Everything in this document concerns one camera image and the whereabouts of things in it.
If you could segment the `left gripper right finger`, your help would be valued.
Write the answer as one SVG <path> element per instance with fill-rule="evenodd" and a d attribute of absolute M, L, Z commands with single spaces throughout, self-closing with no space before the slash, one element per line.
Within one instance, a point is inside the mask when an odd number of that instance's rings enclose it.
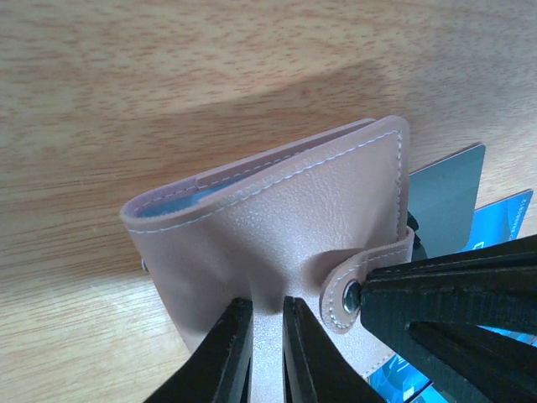
<path fill-rule="evenodd" d="M 342 357 L 300 298 L 283 304 L 283 374 L 286 402 L 382 402 Z"/>

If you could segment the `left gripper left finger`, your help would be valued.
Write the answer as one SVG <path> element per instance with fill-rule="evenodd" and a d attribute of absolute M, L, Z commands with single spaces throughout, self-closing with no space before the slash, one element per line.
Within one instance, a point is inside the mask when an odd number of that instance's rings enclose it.
<path fill-rule="evenodd" d="M 146 401 L 249 402 L 253 356 L 253 303 L 236 298 L 202 343 Z"/>

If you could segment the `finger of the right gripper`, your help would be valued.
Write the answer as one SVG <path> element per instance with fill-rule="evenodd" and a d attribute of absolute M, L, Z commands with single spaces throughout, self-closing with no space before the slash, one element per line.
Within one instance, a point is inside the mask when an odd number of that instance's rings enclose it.
<path fill-rule="evenodd" d="M 459 402 L 534 402 L 536 237 L 376 269 L 361 323 Z"/>

